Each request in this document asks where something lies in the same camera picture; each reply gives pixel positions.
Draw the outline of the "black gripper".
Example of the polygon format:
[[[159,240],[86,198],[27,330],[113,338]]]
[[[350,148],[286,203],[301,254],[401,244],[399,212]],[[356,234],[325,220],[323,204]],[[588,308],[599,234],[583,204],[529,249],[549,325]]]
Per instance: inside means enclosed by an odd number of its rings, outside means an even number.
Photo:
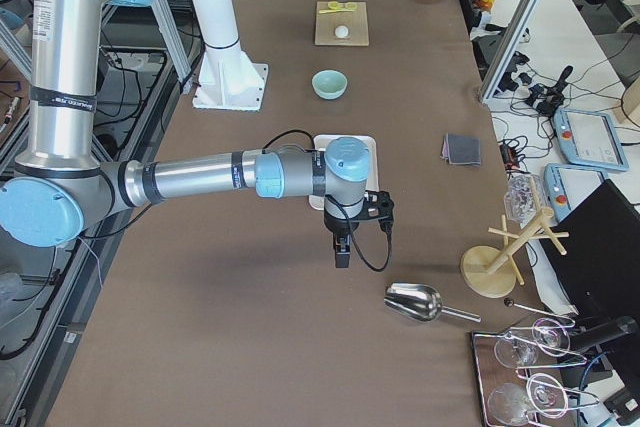
[[[325,227],[333,235],[334,260],[336,268],[348,268],[351,256],[353,232],[359,227],[356,218],[346,219],[342,213],[335,217],[327,209],[324,210]]]

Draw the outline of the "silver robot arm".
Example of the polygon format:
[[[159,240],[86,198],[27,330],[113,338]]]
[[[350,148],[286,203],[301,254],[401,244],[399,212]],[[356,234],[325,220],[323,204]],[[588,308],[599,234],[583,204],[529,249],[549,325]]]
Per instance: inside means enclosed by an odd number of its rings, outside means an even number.
[[[367,189],[370,154],[354,137],[322,150],[283,147],[182,161],[99,162],[92,153],[102,9],[153,0],[34,0],[29,140],[1,190],[1,225],[14,239],[55,247],[128,208],[252,188],[263,198],[317,196],[346,267],[362,221],[383,220],[389,197]]]

